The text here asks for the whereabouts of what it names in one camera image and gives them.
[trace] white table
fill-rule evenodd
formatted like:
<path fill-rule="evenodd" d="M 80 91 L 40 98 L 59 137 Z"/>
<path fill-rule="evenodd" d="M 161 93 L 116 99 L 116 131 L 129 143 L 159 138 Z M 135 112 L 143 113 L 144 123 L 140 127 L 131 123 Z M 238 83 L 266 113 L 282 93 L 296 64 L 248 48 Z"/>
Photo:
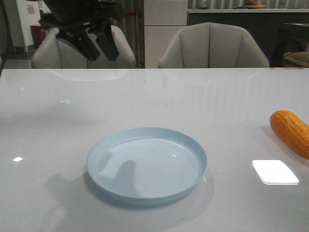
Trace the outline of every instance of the white table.
<path fill-rule="evenodd" d="M 4 70 L 1 232 L 305 232 L 309 162 L 271 130 L 287 109 L 309 123 L 308 69 Z M 106 200 L 86 171 L 92 147 L 135 127 L 185 133 L 205 149 L 183 199 Z M 281 160 L 297 185 L 266 185 L 253 160 Z"/>

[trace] gray chair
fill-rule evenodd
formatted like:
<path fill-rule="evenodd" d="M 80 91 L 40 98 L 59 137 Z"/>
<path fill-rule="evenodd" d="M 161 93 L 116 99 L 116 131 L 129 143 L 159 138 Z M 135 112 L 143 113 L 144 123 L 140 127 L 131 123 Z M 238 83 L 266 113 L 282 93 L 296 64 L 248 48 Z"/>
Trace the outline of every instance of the gray chair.
<path fill-rule="evenodd" d="M 90 34 L 101 55 L 96 61 L 89 61 L 71 46 L 56 38 L 58 29 L 52 29 L 34 53 L 31 61 L 33 69 L 132 69 L 135 57 L 120 28 L 112 26 L 112 35 L 119 51 L 115 61 L 109 61 Z"/>
<path fill-rule="evenodd" d="M 158 68 L 264 68 L 269 61 L 244 28 L 201 23 L 181 29 Z"/>

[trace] plate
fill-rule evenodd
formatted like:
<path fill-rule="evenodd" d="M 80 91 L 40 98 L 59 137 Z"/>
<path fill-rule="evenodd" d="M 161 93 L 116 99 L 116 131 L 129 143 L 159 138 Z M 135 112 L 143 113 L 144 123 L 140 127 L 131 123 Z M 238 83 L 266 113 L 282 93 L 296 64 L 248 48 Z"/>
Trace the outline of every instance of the plate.
<path fill-rule="evenodd" d="M 243 5 L 244 7 L 247 7 L 248 9 L 262 9 L 265 7 L 265 5 Z"/>
<path fill-rule="evenodd" d="M 119 132 L 94 146 L 87 170 L 101 189 L 124 203 L 156 205 L 176 201 L 206 170 L 204 149 L 189 136 L 165 128 Z"/>

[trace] kitchen counter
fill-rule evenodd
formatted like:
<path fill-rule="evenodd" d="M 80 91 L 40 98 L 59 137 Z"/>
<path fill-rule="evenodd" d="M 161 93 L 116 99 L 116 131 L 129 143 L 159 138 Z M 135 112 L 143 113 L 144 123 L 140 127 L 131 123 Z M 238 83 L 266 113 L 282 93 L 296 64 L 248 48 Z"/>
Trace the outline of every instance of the kitchen counter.
<path fill-rule="evenodd" d="M 309 13 L 309 9 L 188 9 L 188 13 Z"/>

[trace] orange corn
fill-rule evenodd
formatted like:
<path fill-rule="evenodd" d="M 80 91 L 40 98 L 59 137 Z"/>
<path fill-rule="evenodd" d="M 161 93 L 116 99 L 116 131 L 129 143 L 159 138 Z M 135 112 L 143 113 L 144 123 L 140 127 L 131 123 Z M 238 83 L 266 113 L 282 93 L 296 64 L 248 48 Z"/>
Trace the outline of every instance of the orange corn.
<path fill-rule="evenodd" d="M 295 153 L 309 160 L 309 126 L 296 114 L 278 110 L 270 117 L 270 126 Z"/>

